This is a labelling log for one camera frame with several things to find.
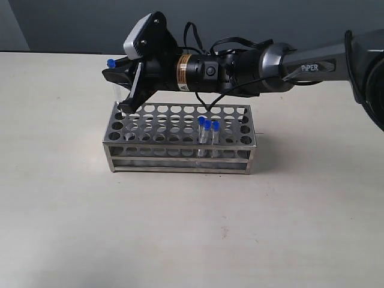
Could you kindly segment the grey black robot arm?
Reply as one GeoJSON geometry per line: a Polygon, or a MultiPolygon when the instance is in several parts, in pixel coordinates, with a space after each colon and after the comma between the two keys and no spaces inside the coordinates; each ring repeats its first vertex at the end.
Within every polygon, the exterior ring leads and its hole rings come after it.
{"type": "Polygon", "coordinates": [[[163,54],[135,60],[118,59],[102,72],[111,83],[128,89],[119,105],[134,113],[158,91],[216,93],[256,97],[287,92],[295,86],[347,81],[355,101],[383,127],[383,31],[360,35],[346,31],[341,41],[296,50],[286,43],[265,43],[259,49],[202,54],[163,54]]]}

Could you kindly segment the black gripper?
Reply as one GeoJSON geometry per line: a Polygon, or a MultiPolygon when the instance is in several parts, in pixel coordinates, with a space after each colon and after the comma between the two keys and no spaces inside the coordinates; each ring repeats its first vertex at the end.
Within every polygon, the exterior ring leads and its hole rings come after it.
{"type": "Polygon", "coordinates": [[[106,81],[130,89],[118,110],[135,113],[156,91],[219,93],[229,88],[231,57],[168,53],[136,61],[110,58],[102,75],[106,81]]]}

